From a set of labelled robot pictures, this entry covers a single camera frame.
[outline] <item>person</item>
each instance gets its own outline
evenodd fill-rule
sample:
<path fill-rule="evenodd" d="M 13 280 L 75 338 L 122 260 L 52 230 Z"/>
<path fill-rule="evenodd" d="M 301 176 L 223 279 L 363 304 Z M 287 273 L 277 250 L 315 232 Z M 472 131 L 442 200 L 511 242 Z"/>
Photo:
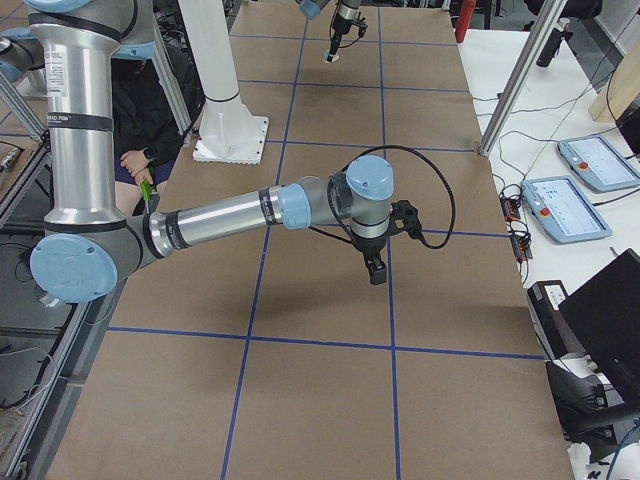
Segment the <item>person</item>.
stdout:
<path fill-rule="evenodd" d="M 204 101 L 197 71 L 178 48 L 167 45 L 173 72 L 192 119 Z M 111 60 L 116 206 L 133 215 L 148 181 L 160 195 L 183 144 L 158 74 L 149 60 Z"/>

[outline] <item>red object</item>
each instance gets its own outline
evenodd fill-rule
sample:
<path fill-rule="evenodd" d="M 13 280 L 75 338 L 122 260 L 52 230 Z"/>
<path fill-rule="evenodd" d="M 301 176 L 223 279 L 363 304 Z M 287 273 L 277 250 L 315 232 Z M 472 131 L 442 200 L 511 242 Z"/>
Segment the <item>red object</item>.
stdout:
<path fill-rule="evenodd" d="M 460 18 L 456 23 L 456 42 L 464 42 L 464 36 L 467 34 L 473 11 L 476 9 L 476 0 L 464 0 L 460 7 Z"/>

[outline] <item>white tablet with blue border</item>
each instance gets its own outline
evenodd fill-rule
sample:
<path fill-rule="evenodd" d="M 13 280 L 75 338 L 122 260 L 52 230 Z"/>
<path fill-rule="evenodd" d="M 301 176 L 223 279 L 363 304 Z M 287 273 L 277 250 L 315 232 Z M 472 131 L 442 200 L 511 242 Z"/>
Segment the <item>white tablet with blue border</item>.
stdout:
<path fill-rule="evenodd" d="M 547 234 L 558 243 L 596 240 L 613 233 L 569 176 L 525 180 L 522 198 Z"/>
<path fill-rule="evenodd" d="M 601 135 L 558 142 L 569 167 L 597 192 L 640 185 L 640 173 Z"/>

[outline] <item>person's hand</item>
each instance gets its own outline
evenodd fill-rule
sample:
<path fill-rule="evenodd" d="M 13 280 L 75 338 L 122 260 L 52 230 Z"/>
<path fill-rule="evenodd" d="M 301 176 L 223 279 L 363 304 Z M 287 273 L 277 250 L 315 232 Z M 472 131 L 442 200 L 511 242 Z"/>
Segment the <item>person's hand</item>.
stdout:
<path fill-rule="evenodd" d="M 126 168 L 134 178 L 149 164 L 149 160 L 144 156 L 142 150 L 129 150 L 120 157 L 120 160 L 120 166 Z"/>
<path fill-rule="evenodd" d="M 136 185 L 138 186 L 142 185 L 142 182 L 145 180 L 153 185 L 153 177 L 151 176 L 151 172 L 148 168 L 143 168 L 136 175 L 133 175 L 133 177 L 135 178 Z"/>

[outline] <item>computer monitor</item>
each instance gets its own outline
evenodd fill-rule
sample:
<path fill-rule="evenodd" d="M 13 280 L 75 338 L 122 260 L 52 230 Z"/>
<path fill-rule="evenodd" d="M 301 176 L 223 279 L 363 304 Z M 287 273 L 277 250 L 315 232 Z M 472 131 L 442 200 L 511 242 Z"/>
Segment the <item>computer monitor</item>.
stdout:
<path fill-rule="evenodd" d="M 624 401 L 640 400 L 640 257 L 626 250 L 560 311 Z"/>

